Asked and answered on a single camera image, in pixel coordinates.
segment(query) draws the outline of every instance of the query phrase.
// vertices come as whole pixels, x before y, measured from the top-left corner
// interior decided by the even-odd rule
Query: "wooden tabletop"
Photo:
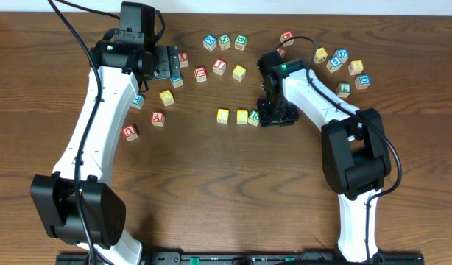
[[[112,18],[67,14],[90,48]],[[385,133],[403,163],[400,188],[378,201],[376,239],[387,252],[424,254],[427,264],[452,264],[452,18],[349,15],[165,14],[163,45],[188,52],[185,85],[151,83],[137,124],[140,138],[121,136],[113,190],[127,205],[126,228],[140,241],[185,252],[301,252],[332,249],[339,237],[339,205],[322,173],[319,130],[303,115],[291,127],[236,125],[237,110],[256,108],[261,75],[256,62],[293,31],[319,41],[329,54],[347,48],[363,60],[372,85],[349,103],[382,115]],[[202,39],[249,37],[245,51]],[[296,40],[286,60],[310,56]],[[227,61],[224,76],[213,73]],[[247,69],[242,82],[233,67]],[[334,90],[353,83],[347,63],[318,77]],[[208,81],[196,83],[204,66]],[[88,61],[54,13],[0,13],[0,264],[53,264],[78,248],[49,238],[29,195],[35,174],[52,173],[65,150],[88,87]],[[175,104],[158,94],[170,89]],[[217,124],[219,107],[229,124]],[[165,127],[152,126],[162,110]],[[395,167],[385,188],[395,181]]]

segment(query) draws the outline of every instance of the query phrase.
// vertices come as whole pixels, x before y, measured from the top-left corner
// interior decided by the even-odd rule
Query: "toy block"
[[[164,126],[166,118],[164,116],[164,113],[159,112],[153,112],[151,122],[154,126]]]
[[[135,100],[133,100],[133,103],[131,103],[131,107],[141,109],[144,105],[144,97],[142,95],[137,95],[135,97]]]
[[[229,117],[229,110],[218,109],[218,116],[216,117],[216,120],[218,121],[218,123],[227,124],[228,117]]]
[[[172,93],[170,93],[170,90],[159,93],[159,96],[166,107],[175,103],[174,97],[172,96]]]
[[[236,41],[234,41],[234,48],[244,51],[244,49],[246,49],[246,45],[247,45],[247,37],[244,35],[238,35],[238,37],[236,38]]]
[[[372,83],[368,74],[361,74],[356,78],[356,88],[366,89]]]
[[[208,34],[203,40],[203,47],[211,52],[216,48],[217,43],[216,38],[212,34]]]
[[[258,111],[257,110],[251,111],[247,122],[254,126],[257,126],[260,121],[261,120],[259,119]]]
[[[247,124],[247,116],[248,116],[247,110],[238,110],[238,124]]]
[[[326,65],[326,68],[331,72],[335,72],[337,70],[339,70],[342,66],[342,62],[341,60],[339,60],[339,58],[337,57],[332,57],[331,59],[329,59],[328,64]]]
[[[224,34],[219,37],[219,47],[222,50],[229,49],[231,47],[231,39],[228,35]]]
[[[316,55],[314,55],[314,63],[322,63],[328,58],[328,53],[324,48],[319,48],[316,50]]]
[[[293,37],[292,32],[285,32],[285,33],[283,33],[283,34],[280,36],[280,42],[282,43],[282,42],[284,42],[285,40],[290,39],[291,37]],[[290,46],[290,45],[292,45],[292,44],[293,44],[293,40],[287,41],[285,44],[283,44],[283,47],[288,47],[288,46]]]
[[[197,82],[206,81],[206,69],[205,67],[199,67],[195,69],[195,78],[197,78]]]
[[[350,84],[340,83],[337,86],[337,96],[341,98],[347,98],[350,95]]]
[[[349,53],[347,49],[338,49],[336,50],[336,53],[334,53],[334,57],[339,58],[342,63],[347,62],[347,59],[349,59]]]
[[[223,75],[226,71],[226,62],[221,59],[216,59],[216,62],[213,64],[213,72]]]
[[[277,52],[282,58],[285,57],[286,50],[284,48],[278,48]]]
[[[349,74],[360,74],[364,70],[364,64],[360,60],[351,61],[349,64]]]
[[[186,52],[179,52],[180,67],[188,67],[188,56]]]
[[[123,132],[124,137],[128,141],[132,141],[132,140],[136,139],[137,137],[139,137],[138,133],[136,132],[136,129],[134,128],[134,126],[132,124],[126,126],[121,131]]]
[[[241,82],[246,76],[246,68],[237,65],[233,70],[233,78]]]
[[[170,82],[174,86],[174,88],[178,88],[183,85],[183,79],[182,77],[171,77]]]

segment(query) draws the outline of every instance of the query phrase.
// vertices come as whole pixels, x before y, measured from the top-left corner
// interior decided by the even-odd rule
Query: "white wall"
[[[119,12],[122,0],[68,0]],[[131,0],[163,13],[452,15],[452,0]],[[78,11],[57,4],[62,11]],[[45,0],[0,0],[0,11],[52,11]]]

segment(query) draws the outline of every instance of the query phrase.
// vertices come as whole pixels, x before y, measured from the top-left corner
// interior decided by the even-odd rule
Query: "letter on block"
[[[151,122],[154,126],[164,126],[165,118],[164,113],[153,112]]]
[[[251,111],[247,122],[254,126],[257,126],[260,121],[261,120],[259,119],[258,111],[257,110]]]
[[[326,52],[326,50],[324,48],[319,48],[316,50],[316,55],[314,55],[314,63],[318,64],[318,63],[322,63],[326,60],[326,58],[328,57],[328,53]]]
[[[247,124],[247,110],[238,110],[238,124]]]
[[[278,48],[277,52],[282,58],[285,57],[286,50],[284,48]]]
[[[164,92],[161,92],[159,94],[160,99],[162,99],[162,102],[164,102],[164,105],[167,107],[169,105],[174,104],[174,97],[172,96],[172,93],[170,93],[170,90],[166,90]]]
[[[216,62],[213,64],[213,72],[223,75],[226,71],[226,62],[221,59],[216,59]]]
[[[247,45],[247,37],[244,35],[238,35],[238,37],[236,38],[236,41],[234,42],[234,48],[244,51],[244,49],[246,49],[246,45]]]
[[[356,88],[366,89],[372,83],[368,74],[361,74],[356,78]]]
[[[186,52],[179,52],[180,67],[188,67],[188,56]]]
[[[183,79],[182,77],[171,77],[170,82],[174,86],[174,88],[178,88],[183,85]]]
[[[231,47],[231,39],[228,35],[223,35],[219,37],[219,47],[222,50],[229,49]]]
[[[217,43],[216,38],[212,34],[208,34],[203,40],[203,47],[211,52],[216,48]]]
[[[349,74],[360,74],[364,70],[364,64],[360,60],[354,60],[349,64]]]
[[[337,86],[337,96],[341,98],[347,98],[350,95],[350,84],[340,83]]]
[[[338,49],[336,50],[334,57],[338,57],[342,63],[345,63],[347,62],[347,59],[349,59],[349,53],[347,52],[347,49]]]
[[[290,39],[291,37],[293,37],[292,32],[285,32],[285,33],[283,33],[283,34],[281,35],[281,37],[280,37],[280,42],[282,43],[282,42],[284,42],[285,40]],[[283,44],[283,47],[288,47],[288,46],[290,46],[290,45],[292,45],[292,44],[293,44],[293,40],[287,41],[285,44]]]
[[[195,78],[197,78],[197,82],[206,81],[206,69],[205,67],[199,67],[195,69]]]
[[[341,60],[339,60],[339,58],[337,57],[332,57],[331,59],[329,59],[328,64],[326,65],[326,68],[331,72],[335,72],[337,70],[339,70],[342,66],[342,62]]]
[[[216,117],[216,120],[218,121],[218,123],[227,124],[228,117],[229,117],[229,110],[218,109],[218,116]]]
[[[131,103],[131,107],[137,108],[137,109],[141,109],[144,105],[144,98],[142,95],[137,95],[135,97],[135,100],[133,100],[133,103]]]
[[[132,141],[138,137],[138,133],[136,132],[136,130],[132,124],[121,129],[121,131],[123,132],[124,137],[128,141]]]
[[[246,76],[246,68],[237,65],[233,70],[233,78],[241,82]]]

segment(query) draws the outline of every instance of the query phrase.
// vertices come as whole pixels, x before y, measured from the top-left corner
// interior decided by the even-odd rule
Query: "yellow letter block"
[[[233,78],[241,82],[246,76],[246,68],[237,65],[233,70]]]
[[[247,110],[238,110],[238,124],[247,125],[248,115]]]
[[[364,64],[360,60],[355,60],[349,64],[349,74],[356,75],[360,74],[364,70]]]
[[[174,97],[172,96],[172,93],[170,93],[170,90],[166,90],[159,94],[160,99],[162,99],[162,102],[164,102],[164,105],[167,107],[169,105],[174,104]]]
[[[319,48],[316,50],[316,55],[314,55],[314,63],[322,63],[326,60],[327,57],[328,53],[326,52],[326,50],[324,50],[324,48]]]
[[[229,117],[229,110],[218,109],[218,116],[216,117],[216,120],[218,121],[218,123],[227,124],[228,117]]]

